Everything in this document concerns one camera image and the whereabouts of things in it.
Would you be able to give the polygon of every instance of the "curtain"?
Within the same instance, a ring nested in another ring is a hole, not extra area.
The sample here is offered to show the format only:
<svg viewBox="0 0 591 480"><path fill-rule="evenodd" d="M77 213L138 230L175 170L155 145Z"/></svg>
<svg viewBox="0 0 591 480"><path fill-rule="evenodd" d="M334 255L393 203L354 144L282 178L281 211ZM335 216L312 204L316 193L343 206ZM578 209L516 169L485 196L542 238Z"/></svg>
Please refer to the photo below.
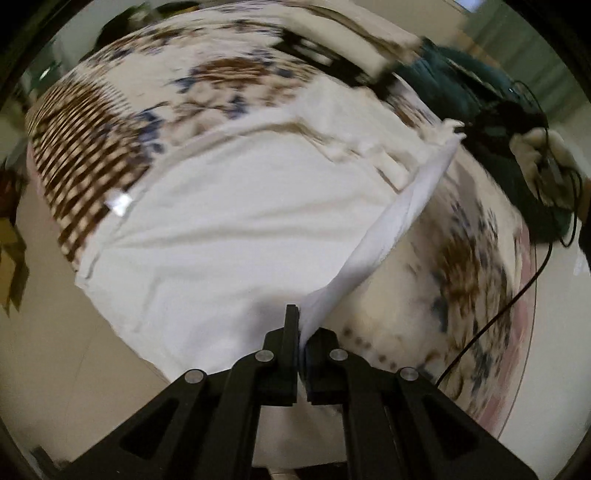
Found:
<svg viewBox="0 0 591 480"><path fill-rule="evenodd" d="M552 122L562 121L587 97L558 54L501 0L487 0L463 28L461 48L526 83Z"/></svg>

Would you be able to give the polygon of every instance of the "beige floor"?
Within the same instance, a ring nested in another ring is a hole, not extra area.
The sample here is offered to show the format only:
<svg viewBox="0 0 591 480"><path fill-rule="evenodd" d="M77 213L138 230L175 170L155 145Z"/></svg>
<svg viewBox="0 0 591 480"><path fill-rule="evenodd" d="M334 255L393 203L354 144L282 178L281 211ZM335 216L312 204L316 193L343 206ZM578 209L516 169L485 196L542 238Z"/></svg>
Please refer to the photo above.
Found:
<svg viewBox="0 0 591 480"><path fill-rule="evenodd" d="M33 188L22 198L17 227L30 276L20 312L0 309L0 416L23 447L73 460L167 383L74 286Z"/></svg>

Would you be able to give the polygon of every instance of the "gloved hand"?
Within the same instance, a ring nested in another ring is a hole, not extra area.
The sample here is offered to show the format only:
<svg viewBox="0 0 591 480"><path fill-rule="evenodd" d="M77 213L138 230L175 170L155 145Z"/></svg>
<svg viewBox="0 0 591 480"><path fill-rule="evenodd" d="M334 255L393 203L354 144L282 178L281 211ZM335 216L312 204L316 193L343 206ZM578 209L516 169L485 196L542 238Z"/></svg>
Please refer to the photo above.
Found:
<svg viewBox="0 0 591 480"><path fill-rule="evenodd" d="M575 200L581 195L582 182L576 173L583 176L558 132L548 130L548 139L543 128L534 128L525 135L515 134L509 148L534 197L547 206L571 211L578 207Z"/></svg>

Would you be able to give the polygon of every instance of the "brown checkered pattern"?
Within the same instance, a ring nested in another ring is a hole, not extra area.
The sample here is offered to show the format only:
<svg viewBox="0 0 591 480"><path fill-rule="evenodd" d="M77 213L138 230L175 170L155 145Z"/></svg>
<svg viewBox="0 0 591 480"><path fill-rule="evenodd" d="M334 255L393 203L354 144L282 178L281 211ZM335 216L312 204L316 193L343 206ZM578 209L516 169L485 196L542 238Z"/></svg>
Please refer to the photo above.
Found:
<svg viewBox="0 0 591 480"><path fill-rule="evenodd" d="M108 213L105 193L127 191L147 170L138 161L138 125L124 101L97 83L64 79L27 115L35 165L59 243L74 268L90 234Z"/></svg>

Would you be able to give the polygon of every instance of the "wire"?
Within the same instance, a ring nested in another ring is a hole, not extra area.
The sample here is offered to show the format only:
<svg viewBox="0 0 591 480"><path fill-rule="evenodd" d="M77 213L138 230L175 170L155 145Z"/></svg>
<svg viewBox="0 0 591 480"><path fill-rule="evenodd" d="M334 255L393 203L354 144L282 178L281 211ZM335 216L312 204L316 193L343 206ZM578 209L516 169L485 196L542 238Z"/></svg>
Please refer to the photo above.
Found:
<svg viewBox="0 0 591 480"><path fill-rule="evenodd" d="M519 291L519 293L517 293L517 295L515 295L510 301L509 303L507 303L507 305L505 305L500 311L499 313L497 313L486 325L484 325L484 327L480 330L480 332L478 332L473 338L472 340L470 340L466 346L462 349L462 351L456 355L456 357L452 360L452 363L450 363L447 368L444 370L444 372L441 374L441 376L439 377L439 379L437 380L437 382L435 383L435 386L438 387L441 382L443 381L443 379L449 375L449 373L453 370L453 368L460 362L460 360L462 359L462 357L468 352L468 350L470 350L470 348L472 348L472 346L478 341L478 339L484 335L494 324L497 320L499 320L513 305L515 305L515 303L525 294L525 292L534 284L534 282L538 279L538 277L541 275L541 273L544 271L544 269L546 268L546 265L548 265L548 262L550 260L550 255L552 254L552 244L548 244L548 253L546 253L546 258L544 259L544 261L542 262L541 266L539 267L539 269L536 271L536 273L534 274L533 277L531 277L530 281L528 283L526 283L526 285Z"/></svg>
<svg viewBox="0 0 591 480"><path fill-rule="evenodd" d="M550 133L549 133L550 127L548 125L548 117L546 116L546 114L542 110L542 107L540 105L540 102L538 101L538 99L535 96L534 92L531 90L531 88L528 85L526 85L524 82L522 82L520 80L514 80L512 82L512 85L520 85L523 88L525 88L525 90L527 90L527 92L533 98L536 107L538 108L538 110L540 111L540 113L543 116L543 119L544 119L544 127L543 128L544 128L544 132L545 132L545 143L544 143L543 149L541 151L541 154L542 154L542 158L543 159L547 159L548 153L550 153L550 154L552 153L552 150L550 148ZM568 174L568 177L569 177L570 182L571 182L571 186L573 188L573 198L574 198L573 231L572 231L572 233L570 235L570 239L568 241L565 241L563 237L558 236L558 239L560 240L560 243L562 244L562 246L565 247L565 248L569 248L574 243L574 239L575 239L575 236L576 236L576 233L577 233L576 212L579 210L581 196L582 196L582 192L583 192L583 179L582 179L580 173L575 168L563 167L563 166L559 166L559 168L560 168L560 173L561 174ZM539 186L539 184L538 184L537 181L535 183L535 188L536 188L536 191L537 191L537 194L538 194L538 200L540 201L540 203L542 205L544 205L545 207L548 208L548 211L550 212L550 216L552 218L552 223L554 225L554 228L558 232L558 230L560 229L560 227L558 225L558 220L556 219L556 214L554 213L554 210L553 210L553 208L556 207L556 203L554 203L554 205L551 205L551 206L546 205L544 202L542 202L541 195L540 195L540 186ZM540 268L535 272L534 276L531 277L531 279L529 280L529 282L526 283L526 285L519 292L517 292L517 294L509 301L509 303L507 303L507 305L505 305L493 318L491 318L491 320L486 325L484 325L483 328L481 328L481 330L472 338L472 340L470 340L466 344L466 346L460 351L460 353L456 355L456 357L452 360L452 363L450 363L447 366L447 368L443 371L443 373L441 374L441 376L439 376L439 379L437 379L437 382L435 382L435 386L436 387L439 387L439 385L441 384L441 382L443 381L443 379L450 374L450 372L453 370L453 368L460 362L460 360L462 360L462 357L470 350L470 348L472 348L472 346L478 341L478 339L480 337L482 337L482 335L484 335L500 318L502 318L503 315L513 305L515 305L515 303L535 283L535 281L538 279L538 277L541 275L541 273L546 268L546 265L550 261L550 255L552 254L552 248L553 248L552 243L549 243L548 244L548 253L546 253L546 258L542 262Z"/></svg>

